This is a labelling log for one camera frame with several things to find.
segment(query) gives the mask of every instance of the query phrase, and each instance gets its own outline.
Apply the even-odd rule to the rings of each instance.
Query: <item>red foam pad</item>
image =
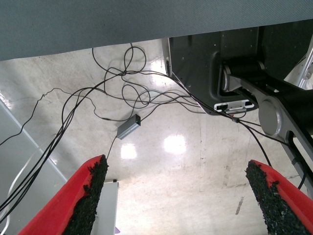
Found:
[[[86,161],[54,197],[28,222],[19,235],[61,235],[73,214],[77,201],[86,195],[83,185],[90,186],[89,168],[101,156]]]
[[[301,192],[297,187],[290,183],[284,176],[274,170],[272,167],[252,160],[260,165],[261,170],[266,173],[268,187],[272,183],[279,181],[277,190],[284,201],[287,202],[292,211],[297,215],[302,224],[313,234],[313,200]]]

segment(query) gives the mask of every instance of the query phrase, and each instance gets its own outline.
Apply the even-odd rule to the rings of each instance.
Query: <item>black rubber surface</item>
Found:
[[[107,174],[108,164],[104,155],[100,159],[100,164],[95,163],[90,168],[93,175],[90,187],[84,185],[88,195],[82,197],[74,208],[72,217],[70,218],[63,235],[90,235],[92,225],[97,214],[97,206],[103,187],[103,183]]]
[[[248,178],[256,200],[263,212],[265,223],[270,235],[309,235],[298,217],[277,191],[279,182],[274,182],[270,188],[267,186],[266,173],[260,166],[250,161],[246,169]]]

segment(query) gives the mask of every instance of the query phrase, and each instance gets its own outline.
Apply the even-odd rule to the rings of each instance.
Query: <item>gray fabric surface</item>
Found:
[[[0,60],[311,18],[308,0],[3,0]]]

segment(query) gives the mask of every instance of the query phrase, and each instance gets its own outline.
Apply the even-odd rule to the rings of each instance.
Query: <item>gray metal panel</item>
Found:
[[[294,0],[3,0],[0,60],[307,20],[312,12],[312,1]]]
[[[17,133],[21,126],[12,116],[10,111],[0,101],[0,142],[8,136]],[[10,185],[17,173],[24,166],[28,158],[36,152],[34,159],[38,159],[42,150],[38,145],[23,131],[19,136],[10,139],[0,147],[0,202],[2,203],[8,194]],[[27,167],[20,179],[30,170]],[[43,166],[34,184],[29,189],[22,202],[11,213],[11,222],[5,234],[17,234],[27,222],[54,196],[54,194],[66,182],[66,178],[56,168],[54,163],[48,159]]]
[[[114,235],[118,182],[104,183],[97,207],[92,235]]]

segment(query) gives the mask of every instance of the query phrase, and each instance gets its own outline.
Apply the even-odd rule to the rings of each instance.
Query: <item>polished concrete floor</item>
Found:
[[[165,72],[160,40],[134,45],[145,50],[147,69]],[[105,67],[122,68],[128,47],[99,47],[95,54]],[[132,66],[141,67],[142,59],[142,55],[135,56]],[[43,93],[54,87],[74,92],[94,86],[103,78],[104,71],[93,61],[91,49],[2,61],[0,98],[23,123]],[[138,74],[126,78],[159,91],[182,92],[168,78]],[[122,85],[120,79],[112,80],[107,91],[121,97]],[[136,97],[130,89],[125,94]],[[62,105],[68,96],[60,90],[48,94],[26,126],[42,148],[60,128]],[[101,116],[122,119],[131,112],[124,101],[101,93],[90,97]],[[144,117],[150,111],[137,113]],[[257,117],[257,112],[251,112],[245,119],[257,122]],[[119,125],[96,117],[86,100],[75,112],[52,160],[70,177],[87,159],[107,154]],[[300,177],[280,144],[261,136],[259,139],[273,167],[297,185]],[[245,177],[250,159],[266,162],[254,138],[240,125],[222,117],[188,112],[179,104],[160,106],[140,128],[116,140],[110,153],[107,180],[120,182],[116,226],[122,235],[267,234]]]

